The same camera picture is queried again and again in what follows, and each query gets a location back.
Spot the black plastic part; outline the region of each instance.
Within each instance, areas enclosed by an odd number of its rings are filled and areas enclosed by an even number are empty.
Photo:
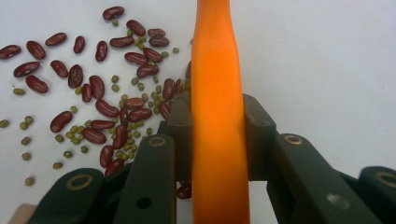
[[[102,187],[102,172],[77,169],[62,176],[38,204],[29,224],[78,224],[84,221]]]
[[[175,144],[169,135],[141,141],[113,223],[176,223]]]
[[[281,134],[271,153],[267,190],[279,223],[381,223],[306,139]]]

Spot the white surface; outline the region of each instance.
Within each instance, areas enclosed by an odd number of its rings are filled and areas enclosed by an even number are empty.
[[[115,5],[126,8],[117,28],[102,18],[103,10]],[[90,75],[100,75],[108,90],[111,76],[119,75],[120,92],[107,91],[105,97],[117,104],[125,92],[138,94],[130,85],[135,67],[123,59],[127,49],[110,48],[107,59],[97,63],[96,43],[125,35],[129,19],[147,28],[161,27],[172,43],[167,50],[181,49],[161,64],[161,81],[182,77],[190,59],[195,8],[193,0],[0,2],[0,47],[22,46],[20,55],[0,61],[0,119],[11,121],[6,130],[0,130],[0,223],[6,223],[19,204],[38,203],[63,174],[79,167],[100,168],[99,147],[90,145],[90,153],[82,155],[79,147],[53,140],[51,119],[71,105],[79,109],[73,124],[102,116],[94,102],[82,103],[66,81],[54,75],[50,62],[58,59],[68,68],[81,64],[84,82]],[[335,169],[355,177],[365,166],[396,169],[395,11],[391,0],[232,1],[244,92],[259,100],[280,133],[306,137]],[[25,48],[26,41],[44,44],[61,31],[68,34],[68,40],[46,48],[48,56],[36,72],[48,82],[49,93],[36,94],[27,89],[24,78],[15,78],[12,72],[21,63],[35,61]],[[77,35],[87,39],[79,56],[72,52]],[[226,76],[219,78],[226,82]],[[13,86],[25,88],[27,94],[13,95]],[[35,124],[21,131],[19,123],[26,115],[34,115]],[[148,126],[157,123],[152,120]],[[33,136],[33,142],[23,147],[20,141],[26,135]],[[69,148],[76,154],[71,160],[62,156]],[[33,155],[28,162],[21,160],[25,151]],[[54,171],[51,165],[57,160],[64,161],[64,168]],[[28,175],[36,177],[30,188],[23,184]],[[265,184],[250,183],[250,194],[251,223],[276,223]],[[178,223],[190,223],[191,202],[178,205]]]

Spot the red kidney bean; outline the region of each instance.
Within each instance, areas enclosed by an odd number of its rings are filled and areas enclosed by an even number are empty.
[[[152,60],[155,63],[160,63],[163,61],[163,56],[161,56],[161,54],[154,49],[144,48],[143,53],[149,60]]]
[[[169,40],[165,36],[152,37],[149,41],[152,47],[163,48],[169,45]]]
[[[123,125],[119,125],[116,128],[116,138],[113,140],[113,147],[115,149],[120,149],[126,143],[126,138],[128,137],[127,128]]]
[[[99,162],[103,168],[107,168],[107,166],[112,162],[114,154],[113,146],[104,146],[100,151]]]
[[[50,63],[50,66],[56,72],[56,74],[58,74],[59,77],[69,76],[66,66],[61,61],[54,60]]]
[[[150,37],[165,36],[165,31],[163,29],[160,29],[160,28],[149,29],[148,30],[148,35]]]
[[[111,118],[116,118],[120,114],[120,111],[115,106],[110,105],[103,99],[98,99],[95,106],[100,113]]]
[[[82,136],[84,136],[84,138],[89,142],[95,144],[103,144],[106,142],[106,136],[93,128],[84,128],[82,130]]]
[[[90,76],[92,96],[101,99],[105,95],[105,83],[99,76]]]
[[[192,196],[192,187],[191,184],[183,185],[177,190],[177,197],[179,199],[189,199]]]
[[[81,53],[85,47],[85,38],[82,35],[76,37],[75,46],[73,47],[73,51],[75,53]]]
[[[0,49],[0,59],[10,58],[21,52],[21,48],[17,45],[8,45]]]
[[[47,46],[56,46],[62,44],[67,39],[67,34],[58,33],[46,40]]]
[[[128,123],[128,108],[126,106],[123,106],[120,109],[120,124],[122,124],[123,126],[128,126]]]
[[[175,81],[172,78],[167,78],[163,83],[163,98],[166,100],[172,99],[175,94]]]
[[[124,104],[126,107],[128,107],[128,109],[137,109],[143,107],[145,102],[142,100],[142,98],[133,97],[126,100]]]
[[[70,111],[64,111],[56,116],[50,123],[50,130],[53,133],[60,132],[66,124],[68,124],[73,118],[73,113]]]
[[[136,122],[142,119],[149,119],[152,115],[152,111],[148,108],[137,108],[131,111],[128,115],[129,121]]]
[[[46,51],[39,43],[35,42],[34,40],[29,40],[26,43],[26,48],[33,55],[33,57],[37,58],[38,60],[42,60],[46,57]]]
[[[154,76],[160,72],[160,68],[157,65],[140,65],[136,70],[136,75],[138,77]]]
[[[140,24],[140,22],[138,21],[134,21],[134,20],[127,21],[126,26],[132,31],[134,31],[136,35],[143,36],[146,34],[145,27],[142,26],[142,24]]]
[[[106,56],[107,56],[107,43],[106,41],[101,40],[96,46],[95,59],[98,62],[102,62],[105,60]]]
[[[171,106],[166,102],[163,102],[160,106],[160,114],[163,116],[165,120],[168,120],[169,115],[171,114]]]
[[[78,64],[73,65],[69,71],[68,85],[70,88],[76,88],[81,85],[82,79],[84,79],[84,74],[82,73],[82,68]]]
[[[91,127],[96,130],[110,129],[114,127],[115,123],[113,120],[94,119],[91,121]]]
[[[40,66],[39,62],[29,62],[29,63],[23,63],[14,70],[14,77],[24,77],[27,76],[31,73],[33,73],[35,70],[37,70],[38,66]]]
[[[144,54],[136,53],[136,52],[128,52],[124,55],[126,61],[130,63],[137,63],[139,65],[146,64],[148,59]]]
[[[103,12],[103,19],[111,21],[122,15],[124,11],[123,7],[110,7]]]
[[[92,90],[91,90],[91,85],[88,83],[85,83],[82,85],[82,93],[81,93],[81,98],[82,101],[85,103],[88,103],[91,98],[92,98]]]
[[[125,48],[131,46],[133,43],[134,43],[134,38],[131,36],[112,38],[110,40],[110,45],[111,47],[114,48]]]
[[[115,159],[112,161],[105,170],[105,175],[111,175],[116,173],[124,166],[125,161],[123,159]]]
[[[27,86],[33,91],[37,91],[39,93],[46,93],[49,90],[47,83],[40,78],[30,75],[25,79]]]

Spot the white background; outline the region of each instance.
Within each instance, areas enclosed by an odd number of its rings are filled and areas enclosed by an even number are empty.
[[[278,131],[304,136],[333,168],[348,175],[359,176],[365,166],[396,169],[396,3],[231,2],[243,90],[259,100]],[[102,18],[103,10],[115,5],[126,8],[119,27]],[[20,55],[0,61],[0,119],[11,121],[8,128],[0,130],[0,223],[6,223],[19,204],[38,203],[54,181],[67,172],[80,167],[100,169],[100,147],[87,144],[90,152],[82,155],[79,147],[69,142],[58,144],[53,139],[50,121],[71,105],[79,109],[72,124],[103,117],[94,109],[94,101],[82,103],[66,80],[53,73],[50,62],[61,60],[68,68],[80,64],[84,82],[90,75],[102,76],[107,86],[105,98],[116,105],[123,93],[141,94],[130,84],[136,67],[123,59],[125,52],[136,48],[110,48],[107,59],[98,63],[94,59],[96,43],[124,36],[125,23],[130,19],[141,21],[147,28],[163,28],[171,41],[165,50],[179,47],[180,53],[171,53],[161,64],[160,81],[183,77],[191,57],[195,9],[193,0],[0,2],[0,48],[22,46]],[[21,63],[35,61],[25,48],[28,40],[44,44],[58,32],[66,32],[68,39],[59,47],[46,48],[47,58],[35,74],[47,81],[49,93],[37,94],[27,89],[24,78],[15,78],[12,72]],[[72,51],[77,35],[87,40],[78,56]],[[115,74],[120,76],[118,93],[109,90]],[[226,74],[214,78],[223,78],[226,84]],[[151,79],[143,82],[147,92],[152,92]],[[25,88],[26,95],[14,95],[14,86]],[[19,123],[27,115],[33,115],[35,123],[22,131]],[[147,127],[155,129],[159,120],[152,119]],[[33,138],[28,147],[20,143],[24,136]],[[63,158],[67,149],[75,152],[73,159]],[[25,151],[33,156],[28,162],[21,159]],[[64,168],[52,170],[55,161],[63,161]],[[36,179],[30,188],[24,186],[28,175]],[[251,223],[276,223],[264,182],[250,183],[250,198]],[[178,201],[178,223],[191,223],[190,200]]]

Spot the bean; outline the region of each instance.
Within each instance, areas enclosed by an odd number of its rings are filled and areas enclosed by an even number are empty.
[[[100,113],[111,118],[118,117],[120,114],[120,111],[115,106],[110,105],[103,99],[98,99],[95,106]]]
[[[124,166],[125,161],[123,159],[115,159],[112,161],[105,170],[105,176],[116,173]]]
[[[21,47],[17,45],[8,45],[0,49],[0,59],[4,60],[17,55],[21,52]]]
[[[103,12],[103,19],[111,21],[122,15],[124,11],[123,7],[110,7]]]
[[[160,106],[160,113],[165,120],[169,119],[170,111],[171,111],[170,105],[167,104],[166,102],[163,102]]]
[[[44,51],[43,47],[34,40],[29,40],[26,43],[27,50],[33,55],[33,57],[38,60],[42,60],[46,57],[46,51]]]
[[[149,41],[152,47],[163,48],[169,45],[169,39],[165,36],[152,37]]]
[[[143,53],[149,60],[152,60],[155,63],[160,63],[163,61],[163,57],[161,56],[161,54],[154,49],[144,48]]]
[[[64,126],[67,123],[69,123],[72,120],[72,118],[73,118],[72,112],[64,111],[52,120],[49,128],[53,133],[58,133],[64,128]]]
[[[91,127],[96,130],[110,129],[115,123],[112,120],[94,119],[91,121]]]
[[[89,142],[95,144],[103,144],[106,142],[106,136],[93,128],[84,128],[84,130],[82,131],[82,136],[84,136],[84,138],[87,139]]]
[[[140,24],[140,22],[135,21],[135,20],[130,20],[126,22],[126,26],[134,31],[134,33],[138,36],[142,36],[146,34],[146,29],[145,27]]]
[[[110,40],[111,47],[114,48],[125,48],[131,46],[134,43],[134,38],[131,36],[112,38]]]
[[[122,148],[128,137],[128,132],[126,131],[126,127],[123,125],[119,125],[116,128],[116,138],[113,140],[113,147],[115,149]]]
[[[24,77],[27,76],[35,70],[37,70],[38,66],[40,66],[39,62],[29,62],[23,63],[14,70],[14,77]]]
[[[82,94],[81,94],[81,98],[83,102],[88,103],[91,98],[92,98],[92,88],[91,85],[88,83],[85,83],[84,85],[82,85]]]
[[[128,107],[128,109],[141,108],[143,105],[145,105],[145,102],[139,97],[130,98],[125,101],[125,106]]]
[[[152,111],[148,108],[138,108],[131,111],[128,114],[129,121],[136,122],[141,119],[149,119],[152,115]]]
[[[39,93],[46,93],[49,90],[47,83],[34,75],[30,75],[25,79],[25,81],[26,81],[26,85],[32,91],[37,91]]]
[[[138,65],[143,65],[148,62],[148,59],[144,54],[136,52],[128,52],[124,55],[126,61],[130,63],[137,63]]]
[[[128,126],[128,108],[126,106],[123,106],[120,109],[120,124],[124,126]]]
[[[58,33],[46,40],[47,46],[57,46],[62,44],[67,39],[67,34],[65,33]]]
[[[107,56],[107,43],[106,41],[99,41],[97,46],[96,46],[96,54],[95,54],[95,59],[98,62],[102,62],[105,60]]]
[[[150,37],[165,36],[165,31],[163,29],[160,29],[160,28],[149,29],[148,30],[148,35]]]
[[[163,97],[166,100],[172,99],[175,94],[175,81],[172,78],[167,78],[163,83]]]
[[[101,99],[105,95],[105,83],[99,76],[90,76],[92,96]]]
[[[84,47],[85,47],[85,38],[84,38],[84,36],[79,35],[78,37],[76,37],[75,46],[73,47],[73,51],[76,54],[79,54],[84,50]]]
[[[112,162],[114,154],[113,146],[104,146],[100,151],[99,163],[103,168],[107,168],[107,166]]]
[[[67,84],[70,88],[74,89],[77,86],[81,85],[82,80],[84,79],[84,74],[82,72],[81,66],[78,64],[73,65],[69,71],[69,77],[67,80]]]
[[[160,68],[157,65],[141,65],[136,70],[136,75],[139,78],[146,77],[146,76],[154,76],[160,72]]]

